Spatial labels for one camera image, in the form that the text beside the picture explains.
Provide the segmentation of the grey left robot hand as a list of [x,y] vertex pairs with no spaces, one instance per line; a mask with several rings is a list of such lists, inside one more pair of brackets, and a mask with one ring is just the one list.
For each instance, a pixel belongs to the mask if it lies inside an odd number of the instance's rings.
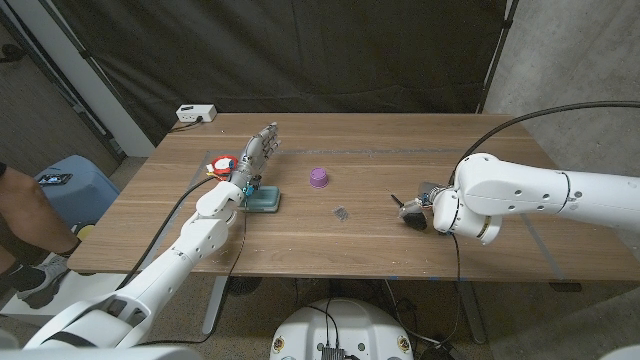
[[272,122],[249,139],[239,158],[239,163],[232,171],[228,181],[243,192],[247,192],[252,181],[261,176],[267,161],[279,145],[278,124]]

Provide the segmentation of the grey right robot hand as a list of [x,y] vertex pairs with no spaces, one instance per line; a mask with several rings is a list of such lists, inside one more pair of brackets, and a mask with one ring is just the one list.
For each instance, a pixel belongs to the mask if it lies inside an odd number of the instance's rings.
[[406,217],[409,214],[418,214],[430,208],[435,203],[436,195],[446,188],[447,185],[422,182],[418,188],[418,195],[413,200],[401,204],[399,216]]

